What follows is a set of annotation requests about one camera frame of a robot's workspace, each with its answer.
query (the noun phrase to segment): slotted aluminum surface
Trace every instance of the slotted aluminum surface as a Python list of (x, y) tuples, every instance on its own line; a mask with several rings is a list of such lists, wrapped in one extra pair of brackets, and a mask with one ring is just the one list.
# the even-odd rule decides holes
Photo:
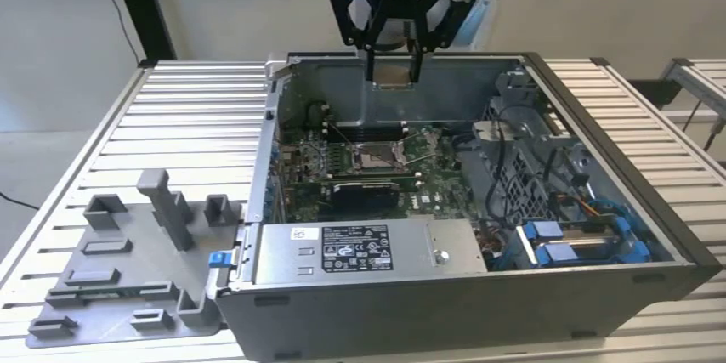
[[(713, 161), (609, 67), (590, 60), (549, 63), (664, 199), (726, 263), (726, 178)], [(263, 74), (263, 64), (163, 62), (143, 73), (138, 86), (133, 84), (129, 100), (119, 100), (125, 114), (107, 118), (106, 132), (103, 128), (97, 131), (99, 141), (87, 147), (87, 164), (81, 163), (81, 171), (73, 174), (69, 191), (62, 192), (58, 203), (51, 194), (39, 212), (57, 204), (0, 290), (0, 359), (74, 363), (115, 361), (121, 356), (125, 361), (145, 362), (245, 359), (229, 330), (213, 337), (37, 350), (26, 348), (23, 337), (79, 243), (86, 220), (77, 206), (86, 204), (93, 191), (114, 191), (126, 200), (142, 201), (134, 180), (142, 168), (159, 166), (170, 169), (173, 183), (193, 200), (221, 191), (237, 200), (246, 199), (255, 153), (246, 142), (259, 132), (262, 111), (254, 106), (265, 103)], [(245, 101), (247, 111), (227, 110), (227, 105)], [(485, 318), (486, 324), (496, 322)], [(725, 356), (726, 273), (721, 273), (685, 300), (648, 307), (608, 339), (354, 360), (687, 362), (721, 361)]]
[(664, 75), (726, 118), (726, 60), (676, 59)]

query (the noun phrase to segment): black cable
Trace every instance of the black cable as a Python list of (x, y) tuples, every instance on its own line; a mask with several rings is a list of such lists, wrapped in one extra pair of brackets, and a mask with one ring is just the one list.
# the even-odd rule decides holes
[(25, 201), (13, 199), (13, 198), (9, 197), (2, 191), (0, 191), (0, 197), (3, 197), (3, 198), (5, 198), (7, 201), (10, 201), (11, 203), (18, 204), (19, 206), (23, 206), (23, 207), (27, 207), (27, 208), (33, 208), (34, 210), (41, 210), (41, 208), (39, 208), (38, 206), (34, 206), (33, 204), (29, 204), (29, 203), (26, 203)]
[(322, 99), (314, 99), (313, 101), (309, 101), (306, 104), (306, 117), (304, 118), (304, 128), (313, 128), (308, 125), (310, 122), (310, 109), (314, 107), (314, 105), (326, 105), (328, 102)]
[(716, 133), (712, 133), (708, 137), (707, 145), (704, 146), (704, 151), (708, 152), (709, 149), (712, 149), (712, 144), (715, 143), (716, 139)]
[(696, 115), (696, 111), (700, 110), (700, 107), (701, 107), (701, 101), (699, 102), (699, 104), (693, 107), (693, 111), (692, 111), (692, 114), (689, 115), (689, 119), (685, 120), (685, 125), (684, 125), (684, 132), (685, 130), (689, 128), (689, 125), (692, 125), (692, 120), (693, 120), (693, 116)]
[(546, 182), (549, 182), (549, 174), (553, 171), (553, 164), (556, 163), (556, 157), (557, 157), (558, 151), (560, 151), (558, 148), (550, 151), (549, 157), (548, 157), (548, 163), (545, 163), (545, 171), (542, 172), (542, 177), (545, 178)]
[(492, 198), (496, 194), (497, 185), (502, 181), (502, 173), (504, 173), (504, 161), (505, 161), (505, 151), (506, 151), (506, 143), (504, 139), (504, 131), (500, 121), (497, 121), (497, 131), (500, 132), (500, 157), (497, 158), (497, 168), (496, 168), (496, 179), (489, 186), (488, 191), (488, 197), (485, 198), (485, 204), (488, 206), (488, 215), (494, 218), (502, 227), (512, 230), (512, 227), (508, 225), (508, 220), (505, 217), (497, 216), (496, 212), (492, 210)]
[(117, 8), (118, 21), (122, 25), (122, 31), (125, 32), (126, 42), (129, 43), (129, 48), (133, 50), (134, 58), (137, 59), (137, 65), (138, 65), (141, 62), (139, 55), (137, 54), (137, 49), (134, 48), (133, 40), (131, 38), (129, 38), (129, 31), (126, 31), (125, 18), (122, 16), (122, 9), (118, 6), (117, 0), (111, 0), (111, 2), (114, 3), (114, 7)]

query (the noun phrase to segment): blue latch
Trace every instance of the blue latch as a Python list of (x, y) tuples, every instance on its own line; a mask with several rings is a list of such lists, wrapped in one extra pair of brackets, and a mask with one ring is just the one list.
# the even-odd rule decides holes
[(231, 267), (231, 252), (215, 251), (209, 255), (210, 268), (230, 268)]
[(650, 259), (650, 251), (648, 251), (646, 243), (641, 240), (633, 242), (632, 251), (621, 256), (621, 260), (626, 264), (646, 263)]
[(525, 224), (528, 240), (560, 240), (564, 238), (564, 229), (557, 221), (530, 221)]

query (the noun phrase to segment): metal frame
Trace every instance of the metal frame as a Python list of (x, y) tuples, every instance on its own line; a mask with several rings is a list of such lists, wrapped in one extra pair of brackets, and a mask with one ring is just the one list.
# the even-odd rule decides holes
[(676, 80), (726, 118), (726, 60), (673, 59), (663, 77)]
[(141, 45), (150, 60), (174, 60), (178, 56), (163, 19), (159, 0), (125, 0)]
[[(726, 183), (708, 154), (693, 144), (684, 133), (665, 119), (663, 113), (649, 104), (640, 93), (609, 67), (597, 66), (590, 60), (548, 60), (548, 65), (570, 89), (580, 103), (589, 110), (618, 149), (629, 157), (650, 185), (656, 187), (663, 199), (669, 203), (680, 218), (685, 221), (700, 240), (709, 246), (721, 264), (726, 264)], [(185, 70), (187, 79), (175, 77), (171, 65)], [(202, 73), (201, 66), (217, 71)], [(191, 94), (207, 94), (206, 101), (215, 103), (234, 101), (234, 95), (265, 92), (261, 78), (265, 78), (262, 63), (162, 63), (166, 76), (147, 82), (157, 91), (145, 93), (147, 97), (181, 98)], [(3, 272), (13, 280), (6, 280), (0, 288), (0, 360), (14, 363), (38, 361), (99, 361), (118, 360), (121, 354), (130, 361), (207, 361), (239, 360), (242, 352), (231, 331), (222, 331), (214, 337), (169, 339), (131, 343), (109, 343), (61, 349), (29, 349), (23, 337), (29, 322), (39, 311), (38, 302), (47, 290), (55, 285), (54, 271), (63, 270), (65, 251), (74, 247), (81, 239), (81, 230), (54, 229), (54, 224), (78, 223), (78, 217), (69, 213), (61, 202), (75, 194), (74, 186), (99, 184), (102, 179), (90, 178), (85, 172), (87, 163), (95, 161), (95, 152), (103, 149), (106, 135), (146, 138), (190, 138), (206, 140), (234, 138), (246, 132), (245, 124), (235, 124), (235, 118), (223, 111), (206, 111), (207, 114), (169, 114), (163, 117), (165, 133), (154, 130), (154, 125), (134, 129), (115, 129), (115, 122), (126, 115), (127, 102), (134, 89), (141, 86), (145, 72), (138, 71), (134, 79), (119, 96), (117, 103), (95, 130), (79, 157), (59, 182), (50, 199), (42, 206), (34, 222), (23, 233), (11, 256), (3, 262)], [(191, 101), (189, 108), (201, 107), (199, 100)], [(568, 132), (557, 118), (553, 121)], [(174, 124), (193, 124), (175, 127)], [(177, 164), (191, 163), (185, 154), (169, 154)], [(199, 158), (213, 161), (219, 166), (235, 166), (239, 155), (229, 153), (201, 153)], [(179, 176), (201, 179), (206, 176), (218, 178), (221, 174), (201, 173), (198, 168), (181, 168)], [(242, 172), (233, 176), (245, 177)], [(183, 187), (186, 194), (195, 194), (194, 186)], [(23, 273), (35, 273), (33, 279), (21, 279)], [(486, 349), (452, 350), (434, 353), (385, 356), (392, 362), (433, 361), (513, 361), (513, 354), (528, 353), (532, 361), (577, 361), (593, 359), (602, 362), (617, 361), (695, 361), (723, 360), (726, 355), (726, 273), (700, 287), (683, 301), (657, 303), (644, 309), (617, 332), (606, 339), (569, 341), (564, 343), (540, 343), (505, 346)], [(358, 359), (362, 362), (381, 361), (381, 356)]]

